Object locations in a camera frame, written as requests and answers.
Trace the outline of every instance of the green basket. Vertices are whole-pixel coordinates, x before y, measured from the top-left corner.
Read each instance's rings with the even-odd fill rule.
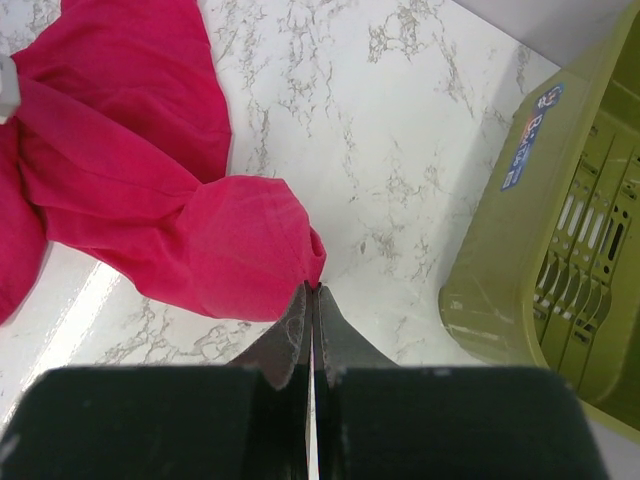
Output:
[[[558,371],[638,443],[639,11],[524,100],[439,298],[470,353]]]

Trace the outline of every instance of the laundry basket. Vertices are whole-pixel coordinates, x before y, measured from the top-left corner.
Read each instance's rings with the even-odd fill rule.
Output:
[[[525,99],[439,298],[470,353],[558,371],[638,443],[639,11]]]

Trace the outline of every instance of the blue sticker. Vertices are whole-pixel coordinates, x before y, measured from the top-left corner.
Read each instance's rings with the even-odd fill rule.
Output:
[[[529,160],[533,144],[538,136],[538,130],[540,130],[540,125],[542,125],[542,120],[544,120],[544,116],[547,111],[558,104],[562,92],[564,92],[564,84],[560,83],[536,100],[533,112],[531,112],[527,125],[524,127],[522,138],[518,144],[518,149],[513,156],[511,166],[509,167],[507,176],[504,179],[502,188],[500,189],[501,192],[509,190],[511,187],[515,187],[520,181],[522,171],[527,164],[527,160]]]

